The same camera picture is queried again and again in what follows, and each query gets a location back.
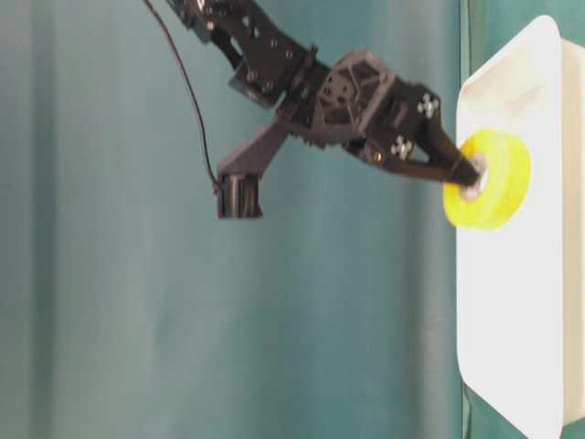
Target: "teal curtain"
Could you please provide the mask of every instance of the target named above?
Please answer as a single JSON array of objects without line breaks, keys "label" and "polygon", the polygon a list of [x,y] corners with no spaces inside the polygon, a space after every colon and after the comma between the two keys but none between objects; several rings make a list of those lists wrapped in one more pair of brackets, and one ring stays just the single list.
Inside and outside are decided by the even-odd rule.
[{"label": "teal curtain", "polygon": [[[457,0],[259,0],[333,64],[371,48],[443,98]],[[167,20],[215,161],[271,118]],[[0,436],[453,438],[454,233],[441,186],[290,140],[265,218],[218,221],[141,0],[0,2]]]},{"label": "teal curtain", "polygon": [[[537,16],[553,16],[565,39],[585,45],[585,3],[582,0],[462,0],[461,12],[462,81]],[[471,389],[465,389],[463,407],[465,437],[524,437]],[[568,426],[562,437],[585,437],[585,421]]]}]

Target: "white tray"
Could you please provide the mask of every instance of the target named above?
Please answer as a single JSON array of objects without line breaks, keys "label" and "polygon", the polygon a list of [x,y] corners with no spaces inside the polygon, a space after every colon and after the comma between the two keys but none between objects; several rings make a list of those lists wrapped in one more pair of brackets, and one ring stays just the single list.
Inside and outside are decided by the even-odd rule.
[{"label": "white tray", "polygon": [[457,230],[463,380],[522,433],[559,438],[585,417],[585,49],[534,20],[467,82],[457,143],[495,128],[528,146],[525,201],[502,228]]}]

